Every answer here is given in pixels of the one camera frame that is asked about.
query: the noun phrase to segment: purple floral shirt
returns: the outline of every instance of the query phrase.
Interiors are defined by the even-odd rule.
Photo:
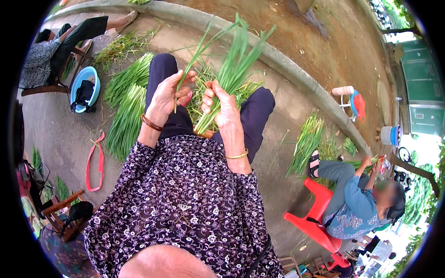
[[[105,278],[155,244],[188,251],[218,277],[243,278],[266,246],[263,211],[255,172],[230,172],[214,140],[181,135],[154,149],[136,142],[85,228],[85,247]],[[272,245],[250,277],[284,277]]]

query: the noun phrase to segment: bracelet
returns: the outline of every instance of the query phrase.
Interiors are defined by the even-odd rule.
[[[246,149],[246,151],[240,155],[234,156],[234,157],[230,157],[226,155],[226,158],[228,159],[235,159],[235,158],[240,158],[240,157],[245,157],[247,154],[249,153],[249,149]]]
[[[152,123],[149,119],[145,118],[145,113],[142,113],[141,120],[142,120],[142,122],[144,122],[144,124],[148,125],[149,127],[153,128],[154,130],[162,131],[164,129],[163,127],[157,126],[154,123]]]

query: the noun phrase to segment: gold bangle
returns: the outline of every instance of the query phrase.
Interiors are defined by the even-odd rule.
[[[228,159],[235,159],[235,158],[240,158],[240,157],[245,157],[247,154],[249,153],[249,149],[246,149],[246,151],[240,155],[234,156],[234,157],[230,157],[226,155],[226,158]]]

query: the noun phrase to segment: dark blue pants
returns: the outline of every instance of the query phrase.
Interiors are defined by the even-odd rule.
[[[148,78],[145,109],[151,103],[154,92],[159,83],[167,77],[178,72],[175,58],[170,54],[156,55],[150,64],[150,76]],[[241,124],[244,130],[244,144],[249,149],[247,158],[252,163],[256,152],[263,142],[263,129],[269,115],[275,107],[275,99],[270,90],[260,87],[245,102],[241,104]],[[187,110],[179,105],[175,113],[168,117],[164,130],[159,139],[165,139],[177,135],[194,135],[193,124]],[[215,132],[213,140],[223,144],[219,131]]]

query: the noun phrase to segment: gray pants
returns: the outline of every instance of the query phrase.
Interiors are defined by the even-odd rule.
[[[343,207],[345,204],[344,187],[355,172],[356,170],[351,164],[341,161],[320,160],[318,176],[337,183],[331,201],[324,212],[324,216],[332,214]],[[364,189],[368,181],[369,176],[367,174],[362,174],[358,187]]]

